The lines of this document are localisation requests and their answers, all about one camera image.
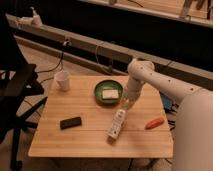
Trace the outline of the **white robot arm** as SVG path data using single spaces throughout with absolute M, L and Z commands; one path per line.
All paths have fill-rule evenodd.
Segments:
M 172 171 L 213 171 L 213 91 L 160 74 L 150 61 L 128 64 L 125 96 L 136 100 L 145 83 L 179 105 Z

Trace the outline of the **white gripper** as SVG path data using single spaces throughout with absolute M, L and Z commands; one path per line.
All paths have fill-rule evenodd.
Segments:
M 127 81 L 126 86 L 123 90 L 123 97 L 121 99 L 121 108 L 122 109 L 131 109 L 134 104 L 136 103 L 136 100 L 140 97 L 141 91 L 142 91 L 143 83 L 140 80 L 129 78 Z

